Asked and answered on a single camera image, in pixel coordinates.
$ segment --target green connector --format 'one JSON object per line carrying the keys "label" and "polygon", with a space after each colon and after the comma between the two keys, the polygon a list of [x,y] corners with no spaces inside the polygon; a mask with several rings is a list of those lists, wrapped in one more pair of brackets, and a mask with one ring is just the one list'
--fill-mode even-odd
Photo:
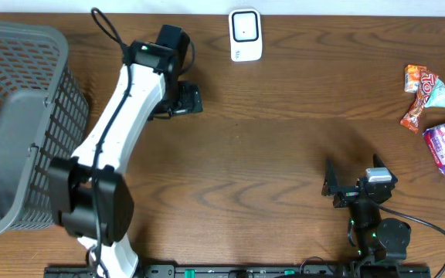
{"label": "green connector", "polygon": [[185,278],[195,278],[194,270],[185,270]]}

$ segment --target laundry basket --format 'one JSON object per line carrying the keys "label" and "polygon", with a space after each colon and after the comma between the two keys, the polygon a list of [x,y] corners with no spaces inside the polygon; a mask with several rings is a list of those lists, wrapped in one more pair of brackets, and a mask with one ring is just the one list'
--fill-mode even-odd
{"label": "laundry basket", "polygon": [[0,22],[0,233],[52,225],[47,171],[83,140],[89,107],[57,30]]}

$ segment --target white rectangular object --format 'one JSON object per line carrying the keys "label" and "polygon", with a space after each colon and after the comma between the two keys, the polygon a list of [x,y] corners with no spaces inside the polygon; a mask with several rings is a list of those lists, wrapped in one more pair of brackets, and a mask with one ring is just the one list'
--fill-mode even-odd
{"label": "white rectangular object", "polygon": [[234,10],[229,14],[231,60],[254,61],[262,56],[260,13],[253,8]]}

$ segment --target wooden table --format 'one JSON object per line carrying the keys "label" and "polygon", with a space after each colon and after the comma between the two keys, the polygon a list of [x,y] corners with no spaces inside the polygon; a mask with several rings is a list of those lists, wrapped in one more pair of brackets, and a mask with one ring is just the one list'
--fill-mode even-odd
{"label": "wooden table", "polygon": [[[172,24],[197,49],[185,78],[200,85],[204,112],[149,123],[128,166],[136,206],[128,235],[141,256],[181,264],[354,256],[348,210],[321,196],[325,159],[352,185],[375,152],[399,178],[386,206],[445,229],[445,176],[421,134],[399,125],[414,100],[403,92],[406,64],[427,65],[445,82],[445,19],[263,16],[263,58],[251,63],[229,58],[226,16],[110,19],[125,42],[155,41],[161,25]],[[89,15],[0,20],[51,25],[66,36],[92,127],[116,86],[118,46]],[[426,110],[422,130],[444,122],[444,109]],[[435,274],[445,238],[410,224],[407,262],[427,263]],[[84,254],[61,228],[6,232],[0,277],[41,277],[45,266],[81,264]]]}

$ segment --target white wall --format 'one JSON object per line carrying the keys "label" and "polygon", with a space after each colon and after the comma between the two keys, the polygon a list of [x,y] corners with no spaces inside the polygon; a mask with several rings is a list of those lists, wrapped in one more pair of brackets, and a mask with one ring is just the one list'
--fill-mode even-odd
{"label": "white wall", "polygon": [[0,0],[0,12],[228,14],[253,7],[264,15],[445,16],[444,0]]}

